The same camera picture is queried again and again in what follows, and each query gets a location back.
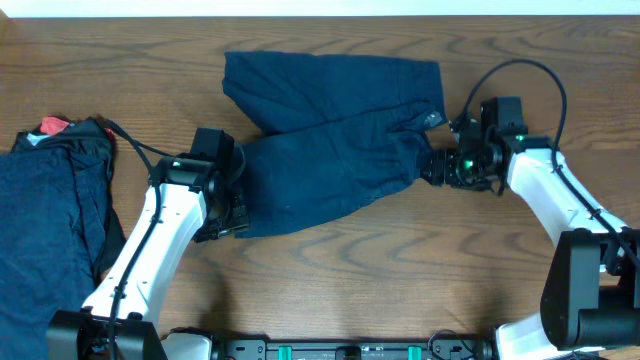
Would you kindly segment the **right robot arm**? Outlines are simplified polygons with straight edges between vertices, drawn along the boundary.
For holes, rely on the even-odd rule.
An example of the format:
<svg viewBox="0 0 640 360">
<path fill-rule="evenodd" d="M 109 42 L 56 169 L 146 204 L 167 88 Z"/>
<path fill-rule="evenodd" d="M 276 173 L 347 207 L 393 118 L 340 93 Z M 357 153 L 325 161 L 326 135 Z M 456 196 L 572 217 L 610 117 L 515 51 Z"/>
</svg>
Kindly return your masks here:
<svg viewBox="0 0 640 360">
<path fill-rule="evenodd" d="M 639 343 L 639 232 L 609 213 L 546 136 L 529 134 L 517 97 L 481 105 L 451 126 L 421 176 L 433 186 L 502 193 L 530 207 L 555 248 L 537 313 L 496 328 L 479 351 L 495 359 L 595 357 Z"/>
</svg>

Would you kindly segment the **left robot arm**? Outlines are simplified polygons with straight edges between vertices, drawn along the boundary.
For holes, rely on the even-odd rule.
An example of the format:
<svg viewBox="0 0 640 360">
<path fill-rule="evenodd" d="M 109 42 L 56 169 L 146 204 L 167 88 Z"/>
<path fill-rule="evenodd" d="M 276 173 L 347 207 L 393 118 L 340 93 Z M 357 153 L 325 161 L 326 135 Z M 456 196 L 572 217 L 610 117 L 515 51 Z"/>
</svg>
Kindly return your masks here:
<svg viewBox="0 0 640 360">
<path fill-rule="evenodd" d="M 77 312 L 59 310 L 46 331 L 51 359 L 222 359 L 223 341 L 195 328 L 166 338 L 160 312 L 187 246 L 249 227 L 236 182 L 242 149 L 199 128 L 188 152 L 152 167 L 140 217 L 107 277 Z"/>
</svg>

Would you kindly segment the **navy blue shorts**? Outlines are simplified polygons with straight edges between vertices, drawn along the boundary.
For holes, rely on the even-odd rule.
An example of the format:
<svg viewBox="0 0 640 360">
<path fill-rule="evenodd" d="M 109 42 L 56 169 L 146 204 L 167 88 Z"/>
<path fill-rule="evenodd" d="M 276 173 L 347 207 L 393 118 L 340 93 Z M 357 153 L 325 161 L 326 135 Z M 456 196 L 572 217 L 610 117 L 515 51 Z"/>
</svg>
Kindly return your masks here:
<svg viewBox="0 0 640 360">
<path fill-rule="evenodd" d="M 401 192 L 446 120 L 434 61 L 229 52 L 224 93 L 261 130 L 244 146 L 248 237 L 294 233 Z"/>
</svg>

